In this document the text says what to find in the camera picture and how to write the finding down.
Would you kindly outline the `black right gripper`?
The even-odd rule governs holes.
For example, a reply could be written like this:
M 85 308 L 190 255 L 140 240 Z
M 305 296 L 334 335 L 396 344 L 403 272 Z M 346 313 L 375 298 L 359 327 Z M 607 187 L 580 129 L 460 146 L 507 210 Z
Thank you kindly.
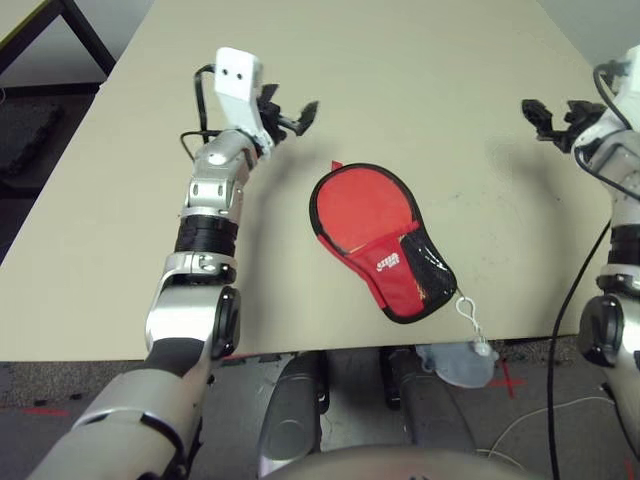
M 566 130 L 554 130 L 552 113 L 537 99 L 522 101 L 522 114 L 534 126 L 538 140 L 551 142 L 562 153 L 570 153 L 576 139 L 589 127 L 596 123 L 605 112 L 601 103 L 589 101 L 568 101 L 569 111 L 565 114 L 565 122 L 570 124 Z

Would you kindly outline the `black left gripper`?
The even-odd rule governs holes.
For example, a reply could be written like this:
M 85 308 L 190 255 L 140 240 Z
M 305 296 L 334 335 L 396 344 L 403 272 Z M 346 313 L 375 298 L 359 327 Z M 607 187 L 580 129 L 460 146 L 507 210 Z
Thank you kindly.
M 277 84 L 265 84 L 259 96 L 258 111 L 264 129 L 274 143 L 280 143 L 287 137 L 287 131 L 295 132 L 290 120 L 281 115 L 281 107 L 271 102 L 278 89 Z M 313 124 L 319 107 L 318 101 L 308 103 L 297 120 L 297 133 L 305 133 Z

